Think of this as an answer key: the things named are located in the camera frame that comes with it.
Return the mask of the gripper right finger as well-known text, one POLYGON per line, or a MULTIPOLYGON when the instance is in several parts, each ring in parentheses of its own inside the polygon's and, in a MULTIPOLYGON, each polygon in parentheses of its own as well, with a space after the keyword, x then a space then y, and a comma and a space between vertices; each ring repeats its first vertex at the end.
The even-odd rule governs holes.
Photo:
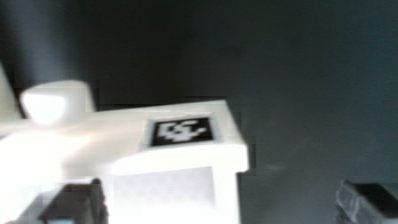
POLYGON ((398 183, 342 181, 337 224, 398 224, 398 183))

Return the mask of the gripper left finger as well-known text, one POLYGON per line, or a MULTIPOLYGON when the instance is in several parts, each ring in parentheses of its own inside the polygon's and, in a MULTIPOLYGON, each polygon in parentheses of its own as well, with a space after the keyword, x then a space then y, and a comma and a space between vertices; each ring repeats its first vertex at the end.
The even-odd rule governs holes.
POLYGON ((67 184, 38 217, 43 224, 109 224, 102 180, 67 184))

